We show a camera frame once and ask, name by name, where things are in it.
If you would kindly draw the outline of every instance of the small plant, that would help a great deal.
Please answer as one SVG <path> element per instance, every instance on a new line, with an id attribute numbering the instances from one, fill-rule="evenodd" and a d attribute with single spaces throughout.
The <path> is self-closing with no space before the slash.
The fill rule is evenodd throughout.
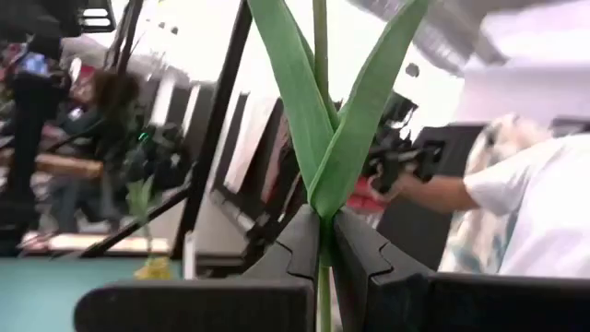
<path id="1" fill-rule="evenodd" d="M 149 229 L 149 207 L 153 205 L 152 194 L 153 176 L 146 181 L 138 180 L 127 185 L 129 194 L 127 194 L 127 204 L 131 214 L 137 218 L 141 224 L 141 230 L 144 233 L 147 243 L 147 260 L 146 264 L 137 270 L 137 279 L 171 279 L 169 261 L 167 257 L 154 257 L 152 242 L 154 240 Z"/>
<path id="2" fill-rule="evenodd" d="M 308 202 L 321 220 L 319 288 L 322 331 L 326 332 L 331 329 L 327 248 L 333 217 L 354 190 L 429 0 L 407 0 L 401 6 L 365 61 L 339 113 L 328 93 L 325 0 L 313 0 L 314 52 L 284 0 L 248 0 L 248 4 L 285 105 Z"/>

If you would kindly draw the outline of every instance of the person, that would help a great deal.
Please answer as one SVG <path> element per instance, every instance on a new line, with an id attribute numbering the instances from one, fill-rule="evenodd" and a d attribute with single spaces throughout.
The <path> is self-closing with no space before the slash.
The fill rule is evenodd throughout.
<path id="1" fill-rule="evenodd" d="M 552 138 L 465 178 L 402 172 L 385 195 L 442 213 L 483 208 L 516 222 L 500 275 L 590 278 L 590 135 Z"/>

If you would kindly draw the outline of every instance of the wall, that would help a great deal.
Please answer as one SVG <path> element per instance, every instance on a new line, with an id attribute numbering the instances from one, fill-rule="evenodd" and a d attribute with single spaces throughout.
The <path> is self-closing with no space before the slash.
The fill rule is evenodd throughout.
<path id="1" fill-rule="evenodd" d="M 517 113 L 549 125 L 558 116 L 590 117 L 590 64 L 519 65 L 466 73 L 454 119 L 485 122 Z"/>
<path id="2" fill-rule="evenodd" d="M 166 61 L 186 71 L 192 80 L 216 81 L 223 65 L 240 0 L 166 0 L 165 3 L 166 6 L 159 8 L 157 12 L 147 10 L 142 14 L 137 36 L 143 37 L 136 48 L 136 54 L 153 52 L 160 45 L 157 51 L 166 52 Z M 303 34 L 313 45 L 312 1 L 287 0 L 287 3 Z M 175 47 L 171 47 L 165 39 L 159 38 L 157 32 L 151 30 L 146 23 L 147 17 L 152 17 L 152 22 L 163 20 L 180 28 Z M 330 93 L 333 99 L 339 100 L 348 95 L 365 58 L 381 34 L 384 23 L 346 1 L 328 0 L 328 27 Z M 103 44 L 110 43 L 109 36 L 101 36 L 98 40 Z M 444 125 L 448 122 L 457 103 L 462 80 L 428 64 L 413 47 L 408 51 L 405 65 L 410 62 L 420 66 L 420 76 L 411 78 L 402 71 L 395 83 L 395 90 L 420 105 L 414 125 L 416 134 L 423 125 Z M 153 113 L 157 122 L 166 118 L 163 112 L 166 112 L 167 102 L 170 102 L 171 82 L 163 84 L 160 89 Z M 236 89 L 221 131 L 211 175 L 215 173 L 240 91 L 278 95 L 265 46 L 254 25 L 244 50 Z M 166 215 L 165 218 L 178 218 L 177 214 L 178 212 L 174 216 Z M 234 236 L 230 231 L 231 227 L 233 226 L 228 225 L 223 216 L 211 208 L 206 199 L 197 222 L 199 250 L 241 250 L 243 242 Z"/>
<path id="3" fill-rule="evenodd" d="M 496 13 L 484 29 L 512 59 L 502 68 L 473 67 L 456 121 L 518 113 L 548 125 L 558 115 L 590 117 L 590 1 Z"/>

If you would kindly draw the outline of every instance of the table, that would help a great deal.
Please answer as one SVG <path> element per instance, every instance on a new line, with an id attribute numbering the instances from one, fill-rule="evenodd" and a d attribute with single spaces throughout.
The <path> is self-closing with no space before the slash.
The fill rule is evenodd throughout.
<path id="1" fill-rule="evenodd" d="M 87 292 L 131 279 L 145 258 L 0 258 L 3 332 L 73 332 L 74 308 Z M 180 264 L 172 262 L 180 275 Z"/>

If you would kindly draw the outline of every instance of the green leaf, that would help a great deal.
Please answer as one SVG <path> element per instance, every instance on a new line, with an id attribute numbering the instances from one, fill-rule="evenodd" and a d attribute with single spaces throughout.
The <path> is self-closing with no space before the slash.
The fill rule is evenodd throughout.
<path id="1" fill-rule="evenodd" d="M 310 186 L 334 127 L 313 76 L 301 31 L 283 0 L 248 0 L 289 119 L 301 176 Z"/>
<path id="2" fill-rule="evenodd" d="M 428 4 L 428 0 L 413 0 L 400 9 L 357 76 L 340 127 L 308 187 L 310 203 L 323 221 L 330 220 L 354 190 L 407 47 Z"/>

